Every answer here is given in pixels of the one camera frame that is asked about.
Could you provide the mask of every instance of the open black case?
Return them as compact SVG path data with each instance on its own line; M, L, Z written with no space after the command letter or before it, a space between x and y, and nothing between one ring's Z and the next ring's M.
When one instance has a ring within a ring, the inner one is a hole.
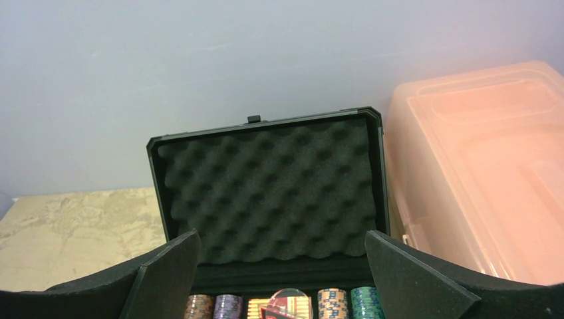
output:
M374 285L364 236L390 232L376 110L251 116L147 148L167 240L202 238L192 294Z

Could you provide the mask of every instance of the white wall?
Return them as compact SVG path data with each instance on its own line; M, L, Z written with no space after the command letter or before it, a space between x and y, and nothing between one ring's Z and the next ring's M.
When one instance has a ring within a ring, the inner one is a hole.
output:
M564 73L564 1L2 0L0 41L17 197L152 185L152 136L386 114L402 82L526 60Z

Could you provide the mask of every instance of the beige tabletop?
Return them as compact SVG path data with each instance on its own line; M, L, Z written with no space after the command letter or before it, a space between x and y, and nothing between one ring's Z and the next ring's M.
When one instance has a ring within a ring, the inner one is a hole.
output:
M0 290L45 290L164 243L153 188L20 197L0 221Z

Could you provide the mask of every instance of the translucent plastic bin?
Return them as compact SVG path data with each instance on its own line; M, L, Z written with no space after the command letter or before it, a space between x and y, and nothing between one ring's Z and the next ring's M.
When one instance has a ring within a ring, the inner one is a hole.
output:
M560 74L529 62L403 84L384 129L407 244L501 278L564 281Z

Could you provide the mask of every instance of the storage box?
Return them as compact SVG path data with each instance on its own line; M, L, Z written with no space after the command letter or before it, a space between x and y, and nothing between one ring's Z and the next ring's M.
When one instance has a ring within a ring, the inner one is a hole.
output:
M542 62L399 86L384 153L405 242L501 278L564 281L563 97Z
M372 108L253 116L147 148L167 239L193 228L202 238L192 294L265 298L291 287L315 296L374 284L364 236L390 226Z

